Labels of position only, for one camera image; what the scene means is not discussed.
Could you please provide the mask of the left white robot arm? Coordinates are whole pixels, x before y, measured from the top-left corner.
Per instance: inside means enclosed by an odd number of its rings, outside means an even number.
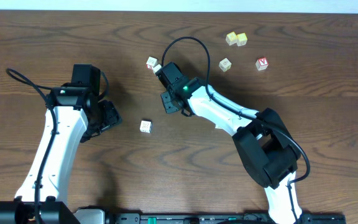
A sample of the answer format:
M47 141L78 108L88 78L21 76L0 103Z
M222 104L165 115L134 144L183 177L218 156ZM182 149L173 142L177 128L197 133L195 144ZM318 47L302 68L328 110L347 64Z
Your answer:
M67 207L78 146L122 121L113 103L90 87L52 88L47 108L42 139L24 183L12 201L0 201L0 223L78 223Z

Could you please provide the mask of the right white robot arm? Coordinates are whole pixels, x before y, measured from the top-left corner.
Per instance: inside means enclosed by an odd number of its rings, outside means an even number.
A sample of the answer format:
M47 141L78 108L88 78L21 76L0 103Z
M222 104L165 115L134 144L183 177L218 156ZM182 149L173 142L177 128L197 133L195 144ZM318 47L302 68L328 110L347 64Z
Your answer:
M270 108L259 112L242 107L198 78L160 82L166 89L161 98L167 113L205 118L232 137L245 170L265 190L270 218L275 223L299 223L296 170L305 152L279 115Z

